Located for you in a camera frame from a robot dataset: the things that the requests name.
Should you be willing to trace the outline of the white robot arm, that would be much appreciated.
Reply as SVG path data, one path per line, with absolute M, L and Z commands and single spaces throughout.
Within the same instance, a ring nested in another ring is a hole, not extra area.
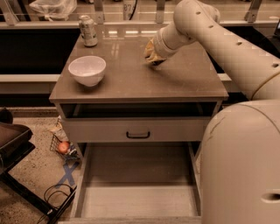
M 198 41 L 247 97 L 206 127 L 201 223 L 280 224 L 279 59 L 220 26 L 219 16 L 199 0 L 181 0 L 144 55 L 166 60 Z

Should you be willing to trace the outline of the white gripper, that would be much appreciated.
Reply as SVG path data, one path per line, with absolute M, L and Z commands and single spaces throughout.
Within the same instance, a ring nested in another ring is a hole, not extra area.
M 180 47 L 188 45 L 190 38 L 182 34 L 175 24 L 168 24 L 161 28 L 154 38 L 150 39 L 144 48 L 147 63 L 156 60 L 166 60 L 174 55 Z

